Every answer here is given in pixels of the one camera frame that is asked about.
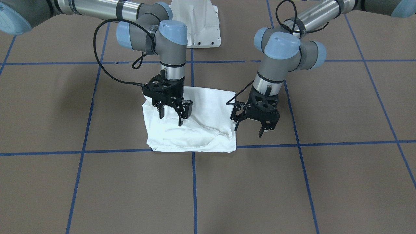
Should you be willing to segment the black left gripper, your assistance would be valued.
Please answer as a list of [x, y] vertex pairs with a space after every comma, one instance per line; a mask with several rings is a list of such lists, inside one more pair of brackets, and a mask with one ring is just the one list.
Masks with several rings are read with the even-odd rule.
[[267, 96], [258, 92], [256, 89], [252, 89], [247, 103], [230, 103], [234, 106], [230, 115], [230, 119], [235, 122], [234, 130], [237, 131], [240, 122], [247, 118], [257, 120], [261, 123], [261, 129], [258, 134], [259, 138], [266, 131], [274, 130], [280, 118], [280, 113], [277, 110], [278, 102], [278, 94]]

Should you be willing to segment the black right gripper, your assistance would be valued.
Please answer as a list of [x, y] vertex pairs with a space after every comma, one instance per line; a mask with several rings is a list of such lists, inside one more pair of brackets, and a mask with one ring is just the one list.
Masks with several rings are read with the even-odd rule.
[[183, 99], [184, 82], [184, 77], [178, 80], [168, 80], [162, 79], [162, 76], [158, 74], [143, 86], [143, 94], [151, 98], [152, 105], [159, 113], [159, 119], [164, 118], [165, 105], [174, 108], [178, 114], [178, 126], [182, 126], [183, 120], [191, 116], [193, 101]]

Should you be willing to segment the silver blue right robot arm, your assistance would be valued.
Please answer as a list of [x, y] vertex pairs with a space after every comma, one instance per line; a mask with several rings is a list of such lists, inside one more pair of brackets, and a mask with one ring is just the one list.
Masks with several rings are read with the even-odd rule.
[[147, 84], [140, 86], [164, 117], [169, 106], [178, 114], [178, 125], [191, 116], [193, 102], [183, 97], [187, 46], [187, 27], [173, 20], [170, 6], [129, 0], [2, 0], [1, 31], [21, 35], [56, 15], [86, 15], [99, 18], [102, 23], [117, 22], [116, 38], [120, 46], [140, 51], [141, 56], [132, 68], [140, 68], [147, 55], [158, 55], [160, 72]]

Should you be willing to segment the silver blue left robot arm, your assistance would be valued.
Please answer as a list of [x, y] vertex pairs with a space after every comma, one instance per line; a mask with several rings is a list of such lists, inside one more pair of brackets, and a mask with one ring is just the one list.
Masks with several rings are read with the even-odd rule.
[[261, 28], [254, 36], [254, 46], [263, 52], [256, 76], [248, 84], [251, 88], [247, 102], [232, 98], [230, 119], [239, 124], [252, 119], [261, 123], [258, 136], [274, 130], [280, 114], [277, 109], [279, 91], [287, 74], [292, 71], [310, 70], [321, 66], [327, 56], [325, 46], [316, 41], [303, 41], [310, 33], [324, 29], [328, 23], [342, 14], [361, 10], [395, 18], [407, 18], [415, 14], [414, 0], [321, 0], [315, 6], [284, 21], [278, 19], [275, 28]]

